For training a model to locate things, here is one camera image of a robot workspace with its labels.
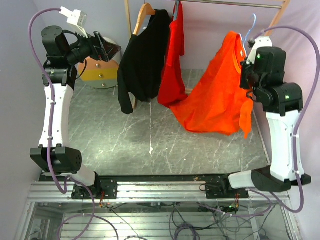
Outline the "light blue wire hanger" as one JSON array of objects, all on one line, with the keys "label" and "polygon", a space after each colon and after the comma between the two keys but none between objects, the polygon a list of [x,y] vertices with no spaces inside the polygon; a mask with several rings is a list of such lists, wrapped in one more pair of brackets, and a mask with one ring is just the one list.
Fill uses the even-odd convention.
[{"label": "light blue wire hanger", "polygon": [[252,26],[251,28],[247,31],[246,35],[244,37],[242,37],[242,35],[240,34],[240,37],[241,37],[241,41],[242,41],[242,47],[243,47],[243,50],[244,50],[244,54],[245,56],[247,56],[247,50],[246,50],[246,47],[245,47],[245,43],[247,42],[252,30],[255,28],[256,26],[256,22],[257,22],[257,15],[255,13],[253,13],[251,15],[251,18],[253,19],[253,23],[252,23]]}]

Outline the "orange t shirt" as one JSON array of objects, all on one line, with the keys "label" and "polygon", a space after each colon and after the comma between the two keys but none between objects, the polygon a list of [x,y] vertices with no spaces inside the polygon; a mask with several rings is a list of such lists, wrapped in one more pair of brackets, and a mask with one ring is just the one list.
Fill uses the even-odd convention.
[{"label": "orange t shirt", "polygon": [[232,135],[252,130],[252,94],[240,87],[245,58],[240,34],[230,31],[190,95],[170,106],[178,122],[193,133]]}]

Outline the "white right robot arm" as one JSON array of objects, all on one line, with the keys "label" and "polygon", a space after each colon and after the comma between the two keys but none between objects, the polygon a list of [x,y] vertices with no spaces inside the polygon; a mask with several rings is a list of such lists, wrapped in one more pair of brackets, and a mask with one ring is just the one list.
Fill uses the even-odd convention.
[{"label": "white right robot arm", "polygon": [[303,169],[299,145],[294,143],[303,91],[296,83],[284,82],[287,54],[275,46],[259,47],[254,54],[254,63],[241,64],[240,85],[251,90],[255,101],[262,104],[270,130],[272,160],[269,166],[230,174],[220,186],[226,198],[233,197],[238,189],[281,193],[299,183],[305,186],[312,182]]}]

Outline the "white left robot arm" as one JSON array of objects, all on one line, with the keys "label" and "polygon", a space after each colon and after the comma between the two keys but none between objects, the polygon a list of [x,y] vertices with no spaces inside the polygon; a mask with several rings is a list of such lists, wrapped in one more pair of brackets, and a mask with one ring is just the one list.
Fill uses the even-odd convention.
[{"label": "white left robot arm", "polygon": [[84,192],[96,199],[102,186],[96,174],[82,163],[82,154],[69,144],[68,122],[72,96],[78,75],[76,65],[86,58],[109,62],[121,51],[115,42],[95,31],[93,35],[76,34],[77,41],[69,44],[68,30],[52,25],[41,31],[47,60],[41,65],[45,91],[45,116],[38,147],[30,149],[31,159],[52,176],[70,176],[85,184]]}]

